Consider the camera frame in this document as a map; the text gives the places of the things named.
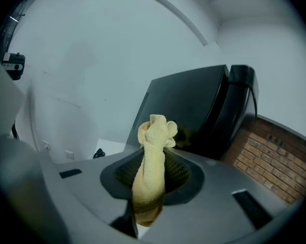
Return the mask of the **yellow cleaning cloth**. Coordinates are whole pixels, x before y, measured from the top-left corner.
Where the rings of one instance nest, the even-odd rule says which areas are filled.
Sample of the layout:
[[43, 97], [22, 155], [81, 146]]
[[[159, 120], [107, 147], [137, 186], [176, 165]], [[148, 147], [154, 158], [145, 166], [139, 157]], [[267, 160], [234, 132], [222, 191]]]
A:
[[144, 156], [132, 185], [135, 221], [150, 227], [162, 210], [165, 194], [164, 148], [173, 148], [177, 124], [165, 116], [151, 114], [150, 120], [138, 129], [138, 142]]

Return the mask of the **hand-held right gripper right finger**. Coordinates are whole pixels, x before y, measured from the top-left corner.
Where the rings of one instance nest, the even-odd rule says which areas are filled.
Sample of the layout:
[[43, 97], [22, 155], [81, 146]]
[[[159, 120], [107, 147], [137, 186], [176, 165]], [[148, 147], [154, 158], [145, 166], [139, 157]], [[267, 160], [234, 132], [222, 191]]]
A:
[[[186, 204], [165, 206], [140, 238], [147, 244], [260, 244], [269, 240], [291, 217], [290, 206], [241, 170], [216, 160], [181, 150], [166, 151], [198, 165], [204, 172], [202, 190]], [[271, 220], [256, 231], [233, 197], [247, 191], [270, 215]]]

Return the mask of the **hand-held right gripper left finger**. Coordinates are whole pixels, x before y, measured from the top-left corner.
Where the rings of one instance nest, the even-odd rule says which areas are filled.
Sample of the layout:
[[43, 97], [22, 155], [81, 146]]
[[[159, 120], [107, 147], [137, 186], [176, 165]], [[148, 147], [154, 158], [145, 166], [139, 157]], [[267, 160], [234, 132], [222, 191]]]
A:
[[137, 239], [132, 191], [115, 174], [120, 165], [141, 155], [140, 149], [129, 150], [98, 159], [57, 164], [56, 168], [60, 173], [80, 170], [79, 174], [63, 179], [76, 199], [101, 222]]

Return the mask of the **black box appliance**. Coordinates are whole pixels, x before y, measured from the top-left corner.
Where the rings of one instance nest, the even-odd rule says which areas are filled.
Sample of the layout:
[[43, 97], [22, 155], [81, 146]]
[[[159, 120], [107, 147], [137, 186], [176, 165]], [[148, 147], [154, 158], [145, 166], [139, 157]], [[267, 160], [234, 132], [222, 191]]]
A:
[[151, 81], [126, 145], [138, 147], [139, 126], [160, 114], [177, 124], [176, 148], [222, 160], [257, 119], [259, 87], [246, 65], [204, 67]]

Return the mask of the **black standing fan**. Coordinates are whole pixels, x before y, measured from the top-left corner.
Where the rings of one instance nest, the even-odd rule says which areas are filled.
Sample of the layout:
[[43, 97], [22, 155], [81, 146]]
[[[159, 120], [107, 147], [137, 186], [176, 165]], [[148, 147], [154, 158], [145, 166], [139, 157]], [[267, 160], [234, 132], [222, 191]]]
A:
[[2, 66], [12, 80], [19, 80], [24, 72], [25, 56], [18, 53], [6, 52], [3, 57]]

